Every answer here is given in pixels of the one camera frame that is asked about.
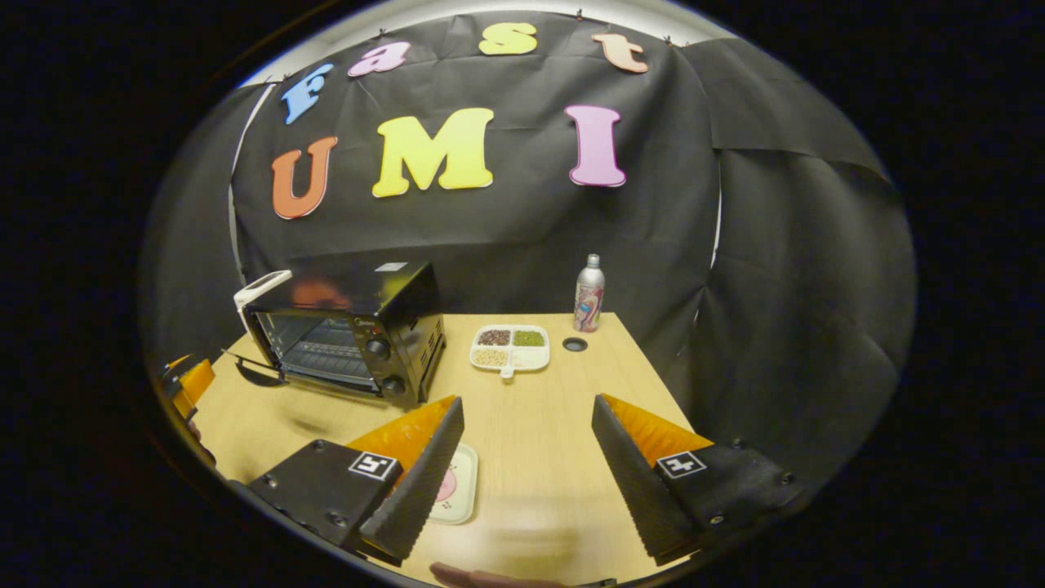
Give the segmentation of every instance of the green beans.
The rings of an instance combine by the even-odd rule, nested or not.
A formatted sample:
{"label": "green beans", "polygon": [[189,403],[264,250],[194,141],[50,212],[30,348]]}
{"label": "green beans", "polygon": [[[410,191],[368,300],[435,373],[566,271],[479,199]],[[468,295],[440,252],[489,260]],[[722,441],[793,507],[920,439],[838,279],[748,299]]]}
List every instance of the green beans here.
{"label": "green beans", "polygon": [[516,331],[512,345],[520,348],[540,348],[544,345],[544,338],[536,331]]}

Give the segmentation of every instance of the plate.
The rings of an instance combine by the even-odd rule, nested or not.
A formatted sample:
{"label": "plate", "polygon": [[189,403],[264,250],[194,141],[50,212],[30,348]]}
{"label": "plate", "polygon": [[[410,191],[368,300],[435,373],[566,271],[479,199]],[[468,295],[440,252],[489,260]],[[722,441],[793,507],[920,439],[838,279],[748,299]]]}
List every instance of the plate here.
{"label": "plate", "polygon": [[479,473],[479,456],[475,450],[459,444],[450,467],[446,470],[436,503],[432,505],[428,520],[443,524],[461,524],[471,518],[475,504],[475,478]]}
{"label": "plate", "polygon": [[[480,344],[484,335],[490,332],[507,331],[507,344]],[[543,346],[515,346],[518,333],[538,333],[543,339]],[[548,366],[552,358],[548,331],[534,325],[487,325],[475,333],[471,340],[471,351],[468,359],[480,370],[495,370],[501,372],[505,380],[515,375],[515,372],[533,372]]]}

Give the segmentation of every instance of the toaster oven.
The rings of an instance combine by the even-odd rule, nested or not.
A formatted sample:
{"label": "toaster oven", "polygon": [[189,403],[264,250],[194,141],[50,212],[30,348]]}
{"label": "toaster oven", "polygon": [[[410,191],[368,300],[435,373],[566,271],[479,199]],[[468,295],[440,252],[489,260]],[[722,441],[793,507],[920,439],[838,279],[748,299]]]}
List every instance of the toaster oven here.
{"label": "toaster oven", "polygon": [[287,382],[403,408],[427,400],[446,347],[431,262],[282,269],[234,301],[262,356]]}

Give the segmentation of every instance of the letter a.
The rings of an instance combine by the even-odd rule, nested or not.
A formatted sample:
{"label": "letter a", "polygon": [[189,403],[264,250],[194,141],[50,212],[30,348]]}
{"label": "letter a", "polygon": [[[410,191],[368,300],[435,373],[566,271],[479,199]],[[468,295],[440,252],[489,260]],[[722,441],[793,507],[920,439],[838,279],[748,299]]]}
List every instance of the letter a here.
{"label": "letter a", "polygon": [[410,49],[410,43],[405,41],[389,43],[376,49],[371,49],[363,55],[359,63],[353,65],[348,70],[348,75],[350,77],[359,77],[372,71],[393,70],[407,61],[403,58],[403,55],[407,54],[408,49]]}

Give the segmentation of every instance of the black fabric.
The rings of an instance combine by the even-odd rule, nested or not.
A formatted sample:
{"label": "black fabric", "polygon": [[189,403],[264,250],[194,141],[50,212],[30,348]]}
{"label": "black fabric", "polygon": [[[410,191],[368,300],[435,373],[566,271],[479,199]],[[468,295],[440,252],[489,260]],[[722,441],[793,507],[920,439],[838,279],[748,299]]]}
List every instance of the black fabric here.
{"label": "black fabric", "polygon": [[819,488],[863,443],[913,329],[896,191],[867,169],[723,151],[718,253],[690,348],[688,417]]}
{"label": "black fabric", "polygon": [[[482,31],[530,22],[537,48],[485,55]],[[591,34],[620,32],[644,47],[636,75],[618,69]],[[409,41],[408,62],[349,78],[346,71],[378,45]],[[304,75],[331,63],[320,99],[285,124],[278,99]],[[374,252],[432,259],[446,312],[571,312],[574,283],[588,253],[607,275],[604,310],[616,312],[661,372],[684,346],[706,280],[718,207],[718,164],[709,115],[693,67],[650,36],[585,19],[542,13],[489,13],[411,26],[345,49],[280,84],[247,134],[233,177],[241,255],[253,279],[316,255]],[[577,131],[563,112],[595,104],[621,113],[613,126],[623,186],[578,186]],[[402,195],[371,193],[380,171],[377,126],[417,116],[434,136],[452,112],[489,108],[486,166],[492,185]],[[275,214],[272,162],[291,149],[336,136],[327,192],[311,214]],[[310,157],[295,170],[295,193],[308,189]]]}
{"label": "black fabric", "polygon": [[262,87],[218,103],[189,136],[156,196],[142,243],[139,324],[146,367],[199,353],[214,361],[242,335],[240,287],[229,234],[229,178],[236,145]]}
{"label": "black fabric", "polygon": [[797,73],[742,39],[679,52],[700,75],[715,148],[790,150],[873,169],[885,166],[856,126]]}

